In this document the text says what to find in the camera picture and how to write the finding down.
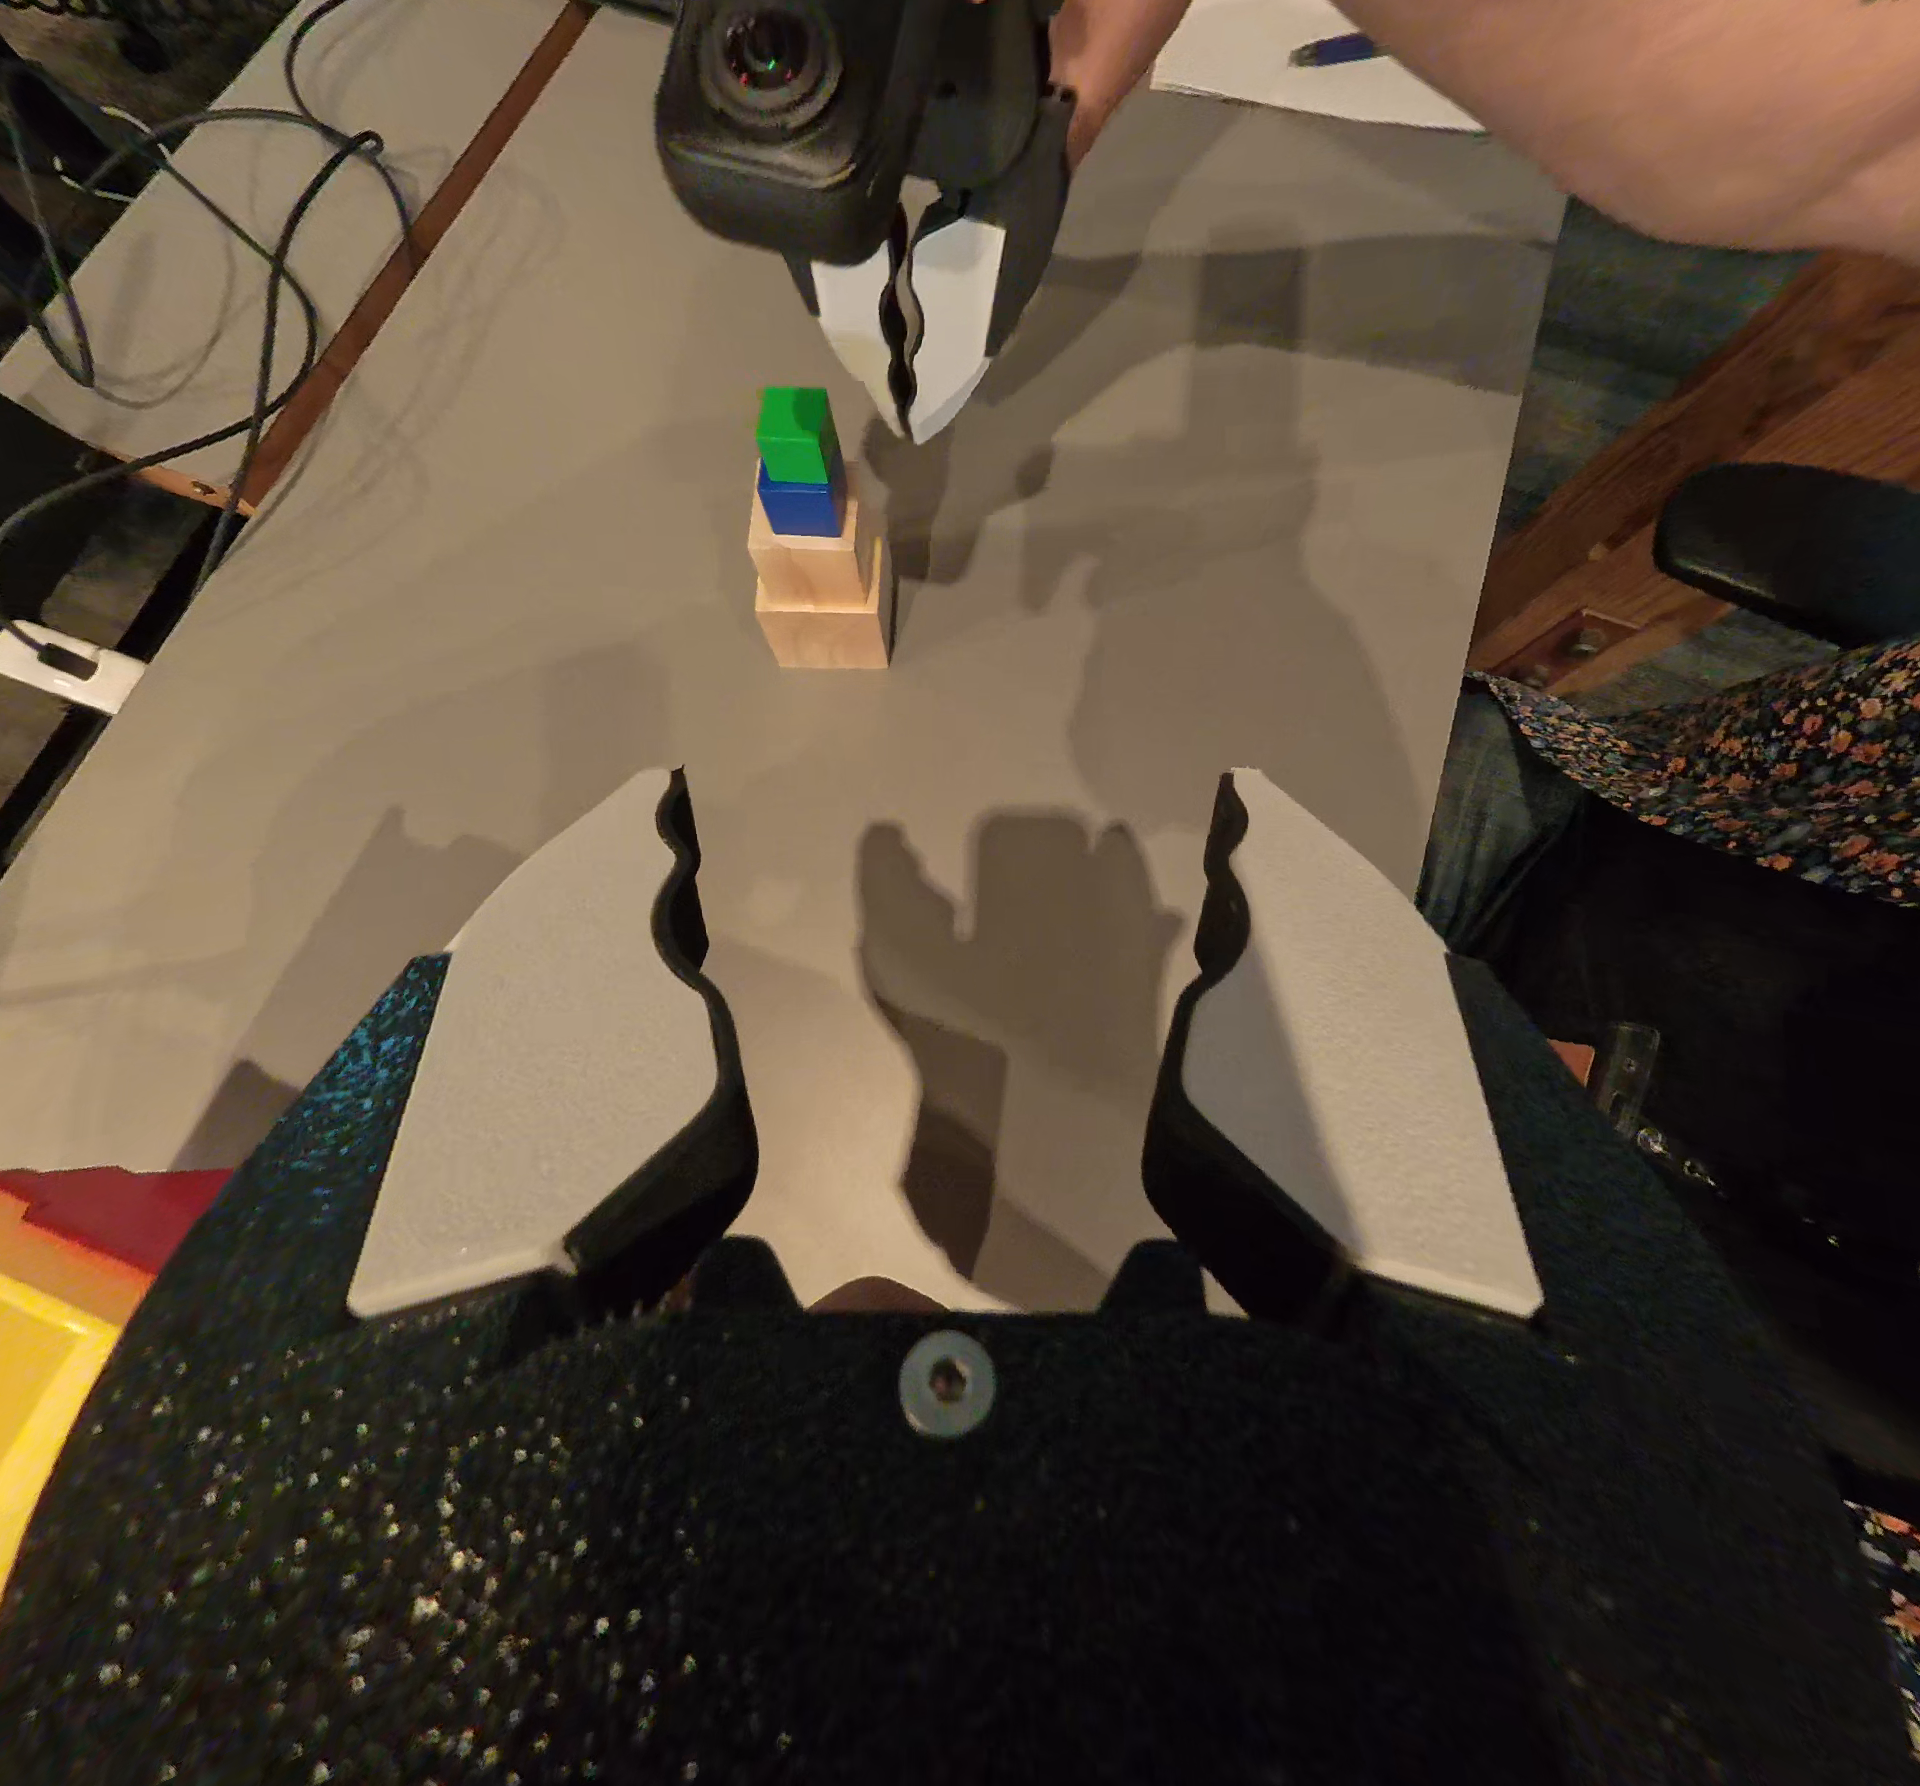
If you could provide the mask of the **large wooden cube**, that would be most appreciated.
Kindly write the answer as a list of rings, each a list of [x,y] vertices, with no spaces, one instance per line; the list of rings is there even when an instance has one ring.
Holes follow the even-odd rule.
[[[871,586],[856,607],[777,597],[759,580],[753,614],[784,668],[889,668],[897,643],[897,561],[889,534],[871,543]]]

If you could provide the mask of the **medium wooden cube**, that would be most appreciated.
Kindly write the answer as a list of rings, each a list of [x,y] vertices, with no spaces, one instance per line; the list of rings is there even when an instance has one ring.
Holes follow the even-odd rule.
[[[751,561],[759,573],[759,597],[771,607],[850,612],[862,607],[873,586],[873,534],[862,530],[862,507],[854,495],[845,499],[845,519],[832,534],[784,534],[774,530],[764,501],[753,499]]]

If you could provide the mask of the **person's right forearm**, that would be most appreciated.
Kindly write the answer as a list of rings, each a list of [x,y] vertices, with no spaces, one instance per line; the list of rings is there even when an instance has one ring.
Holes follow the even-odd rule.
[[[1920,0],[1332,0],[1594,210],[1917,261]]]

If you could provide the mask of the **small green cube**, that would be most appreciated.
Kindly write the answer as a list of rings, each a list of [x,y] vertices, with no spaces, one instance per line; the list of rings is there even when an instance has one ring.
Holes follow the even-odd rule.
[[[777,483],[829,483],[841,467],[829,387],[764,385],[759,392],[759,460]]]

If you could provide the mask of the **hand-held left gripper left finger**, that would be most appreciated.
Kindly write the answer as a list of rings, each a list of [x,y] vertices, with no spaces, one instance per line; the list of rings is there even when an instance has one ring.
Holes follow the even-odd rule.
[[[525,1283],[647,1314],[733,1231],[759,1119],[697,864],[688,771],[641,771],[458,933],[348,1289],[360,1320]]]

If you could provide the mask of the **person's dark jeans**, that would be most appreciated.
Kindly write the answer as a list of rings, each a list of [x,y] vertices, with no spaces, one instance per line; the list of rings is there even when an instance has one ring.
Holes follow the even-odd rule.
[[[1845,1471],[1913,1500],[1920,911],[1589,797],[1468,681],[1414,897],[1594,1050],[1605,1119],[1759,1296]]]

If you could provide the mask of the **blue wooden cube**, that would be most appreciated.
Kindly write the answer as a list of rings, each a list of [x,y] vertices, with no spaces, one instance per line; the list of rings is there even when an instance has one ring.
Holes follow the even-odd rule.
[[[784,540],[841,540],[850,512],[845,463],[832,454],[818,478],[774,478],[759,463],[759,507]]]

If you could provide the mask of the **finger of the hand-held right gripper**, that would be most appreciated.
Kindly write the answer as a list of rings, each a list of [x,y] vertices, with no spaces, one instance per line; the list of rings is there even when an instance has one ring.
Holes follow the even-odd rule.
[[[883,420],[908,440],[914,356],[899,261],[899,240],[883,240],[862,261],[806,261],[806,310],[850,374],[873,396]]]
[[[957,212],[919,219],[908,248],[919,334],[908,356],[914,403],[902,408],[915,449],[936,440],[988,374],[999,266],[1006,227]]]

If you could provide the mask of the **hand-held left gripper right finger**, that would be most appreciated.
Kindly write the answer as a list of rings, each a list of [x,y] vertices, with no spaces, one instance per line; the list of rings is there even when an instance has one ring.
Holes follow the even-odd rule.
[[[1268,1320],[1327,1317],[1352,1279],[1536,1317],[1543,1279],[1453,959],[1265,771],[1215,788],[1191,965],[1142,1189],[1215,1283]]]

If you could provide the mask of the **white paper sheet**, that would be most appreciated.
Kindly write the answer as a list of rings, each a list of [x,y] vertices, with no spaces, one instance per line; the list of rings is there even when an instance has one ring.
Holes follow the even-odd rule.
[[[1425,88],[1395,53],[1332,69],[1289,65],[1297,47],[1346,29],[1356,26],[1332,0],[1191,0],[1151,69],[1151,88],[1339,120],[1483,132],[1468,108]]]

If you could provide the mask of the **brown wooden furniture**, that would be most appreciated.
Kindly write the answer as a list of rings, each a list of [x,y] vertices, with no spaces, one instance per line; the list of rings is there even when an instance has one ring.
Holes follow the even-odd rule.
[[[1468,668],[1579,695],[1738,612],[1651,561],[1662,507],[1714,463],[1806,463],[1917,490],[1917,266],[1821,256],[1575,471],[1497,543]]]

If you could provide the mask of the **red and yellow bin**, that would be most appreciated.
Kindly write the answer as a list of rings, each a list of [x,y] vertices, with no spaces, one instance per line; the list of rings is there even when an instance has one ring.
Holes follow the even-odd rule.
[[[229,1169],[0,1176],[0,1573],[138,1299]]]

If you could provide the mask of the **person's floral shirt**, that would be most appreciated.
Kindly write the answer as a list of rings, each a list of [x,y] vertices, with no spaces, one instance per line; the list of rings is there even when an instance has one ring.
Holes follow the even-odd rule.
[[[1647,828],[1889,907],[1920,897],[1920,641],[1615,717],[1513,677],[1468,685],[1579,788]]]

